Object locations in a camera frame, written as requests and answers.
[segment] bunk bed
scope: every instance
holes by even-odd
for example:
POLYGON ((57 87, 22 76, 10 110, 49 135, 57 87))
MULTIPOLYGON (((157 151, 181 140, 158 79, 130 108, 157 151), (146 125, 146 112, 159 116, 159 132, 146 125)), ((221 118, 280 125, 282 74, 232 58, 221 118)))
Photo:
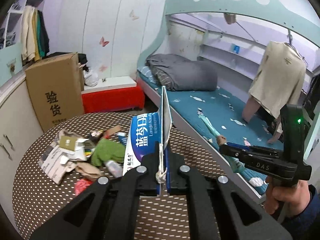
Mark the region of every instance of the bunk bed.
MULTIPOLYGON (((320 46, 319 26, 289 11, 279 0, 269 0, 268 4, 260 4, 257 0, 166 0, 160 31, 153 43, 140 54, 138 69, 142 69, 145 66, 146 59, 153 54, 164 41, 168 31, 168 21, 172 15, 198 12, 227 12, 265 20, 287 28, 289 31, 298 33, 317 47, 320 46)), ((159 87, 150 82, 148 78, 142 74, 138 75, 137 83, 143 88, 146 95, 159 106, 159 87)), ((249 124, 241 122, 241 112, 244 107, 244 102, 220 87, 211 92, 169 92, 168 97, 171 104, 174 125, 206 148, 227 176, 255 202, 263 202, 265 198, 264 191, 267 187, 267 184, 264 182, 265 176, 248 169, 241 174, 233 173, 226 159, 218 152, 215 139, 212 138, 212 135, 205 129, 204 124, 199 121, 200 118, 197 118, 196 111, 198 108, 201 108, 204 114, 209 117, 213 126, 218 129, 221 134, 225 135, 228 141, 243 145, 245 145, 245 141, 247 141, 252 145, 267 146, 266 141, 271 135, 265 130, 264 122, 258 118, 254 118, 249 124)), ((319 126, 317 123, 318 122, 313 122, 312 128, 307 136, 305 142, 305 159, 310 153, 310 145, 312 145, 317 133, 317 127, 319 126)), ((280 142, 277 142, 273 147, 281 149, 283 146, 280 142)))

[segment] clothes hanger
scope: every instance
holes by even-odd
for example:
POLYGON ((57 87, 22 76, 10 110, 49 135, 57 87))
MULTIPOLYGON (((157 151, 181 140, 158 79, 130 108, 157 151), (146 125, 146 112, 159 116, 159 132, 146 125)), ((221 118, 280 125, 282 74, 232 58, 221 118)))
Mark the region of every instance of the clothes hanger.
POLYGON ((292 34, 291 31, 288 29, 288 35, 287 38, 289 39, 289 43, 285 42, 284 44, 286 44, 287 46, 289 46, 290 48, 292 48, 294 50, 295 53, 297 53, 297 55, 303 60, 303 62, 306 64, 306 68, 308 68, 308 62, 305 60, 305 57, 303 57, 298 51, 297 49, 292 45, 292 34))

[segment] human hand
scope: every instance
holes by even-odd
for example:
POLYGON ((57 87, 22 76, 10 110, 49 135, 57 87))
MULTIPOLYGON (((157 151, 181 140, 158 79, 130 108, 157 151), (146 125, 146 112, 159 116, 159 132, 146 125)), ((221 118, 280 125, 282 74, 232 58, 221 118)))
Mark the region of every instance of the human hand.
POLYGON ((302 213, 310 202, 308 182, 299 180, 296 188, 273 187, 272 178, 268 176, 266 183, 269 183, 266 190, 265 211, 272 215, 279 207, 278 201, 288 202, 289 209, 287 217, 293 217, 302 213))
POLYGON ((217 137, 217 144, 220 147, 221 145, 224 145, 227 142, 227 138, 225 138, 223 135, 219 135, 217 137))

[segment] cabinet handle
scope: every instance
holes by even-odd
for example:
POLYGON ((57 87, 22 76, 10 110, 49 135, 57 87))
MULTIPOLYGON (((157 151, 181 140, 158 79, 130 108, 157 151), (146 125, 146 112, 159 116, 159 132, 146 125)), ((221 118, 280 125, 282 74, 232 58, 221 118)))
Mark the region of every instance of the cabinet handle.
POLYGON ((4 145, 3 145, 2 143, 0 143, 0 147, 7 153, 8 158, 9 158, 10 160, 12 160, 12 158, 11 158, 11 156, 10 156, 10 153, 7 151, 7 149, 4 147, 4 145))
POLYGON ((3 134, 3 137, 9 142, 11 149, 14 150, 13 145, 12 145, 11 141, 9 140, 8 136, 6 134, 3 134))

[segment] blue sleeve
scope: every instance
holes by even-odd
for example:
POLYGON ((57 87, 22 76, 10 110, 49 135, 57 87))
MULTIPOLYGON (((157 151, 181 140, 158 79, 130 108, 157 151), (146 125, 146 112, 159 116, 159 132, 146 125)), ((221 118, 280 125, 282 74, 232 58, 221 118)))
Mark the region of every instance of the blue sleeve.
POLYGON ((303 236, 315 222, 320 213, 320 200, 316 188, 309 185, 311 200, 306 209, 299 215, 285 220, 282 225, 292 235, 293 239, 303 236))

